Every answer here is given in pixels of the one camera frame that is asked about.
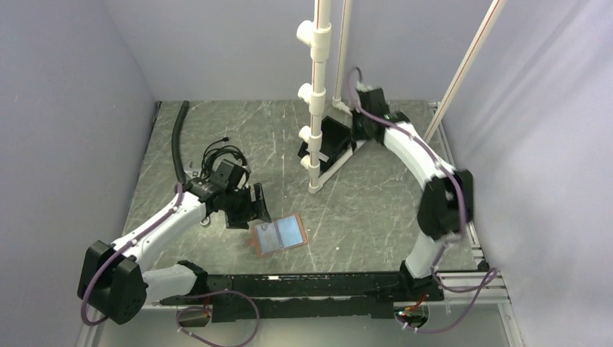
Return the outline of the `black card tray box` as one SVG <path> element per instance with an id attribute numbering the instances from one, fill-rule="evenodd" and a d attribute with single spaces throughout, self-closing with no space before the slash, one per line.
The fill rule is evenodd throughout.
<path id="1" fill-rule="evenodd" d="M 358 143 L 353 140 L 352 130 L 330 116 L 323 118 L 321 123 L 322 140 L 320 146 L 320 173 L 327 172 L 340 158 L 358 149 Z"/>

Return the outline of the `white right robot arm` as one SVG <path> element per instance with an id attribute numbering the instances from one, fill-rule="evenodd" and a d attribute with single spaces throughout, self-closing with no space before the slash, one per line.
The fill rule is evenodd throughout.
<path id="1" fill-rule="evenodd" d="M 352 95 L 352 135 L 374 140 L 396 155 L 422 189 L 417 212 L 421 229 L 413 250 L 404 260 L 408 272 L 398 281 L 402 297 L 415 300 L 426 290 L 424 278 L 433 273 L 446 246 L 463 237 L 473 218 L 473 175 L 443 160 L 419 136 L 401 111 L 391 111 L 380 87 L 362 82 Z"/>

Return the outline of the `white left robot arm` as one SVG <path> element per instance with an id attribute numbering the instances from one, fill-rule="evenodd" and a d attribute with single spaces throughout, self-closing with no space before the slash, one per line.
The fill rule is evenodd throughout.
<path id="1" fill-rule="evenodd" d="M 189 260 L 158 270 L 152 265 L 174 239 L 206 226 L 213 213 L 224 213 L 227 229 L 271 222 L 263 186 L 249 183 L 247 166 L 222 160 L 205 177 L 188 176 L 180 164 L 176 170 L 175 195 L 166 206 L 111 243 L 96 241 L 87 249 L 77 288 L 86 325 L 106 320 L 122 325 L 144 305 L 172 297 L 201 302 L 210 290 L 206 270 Z"/>

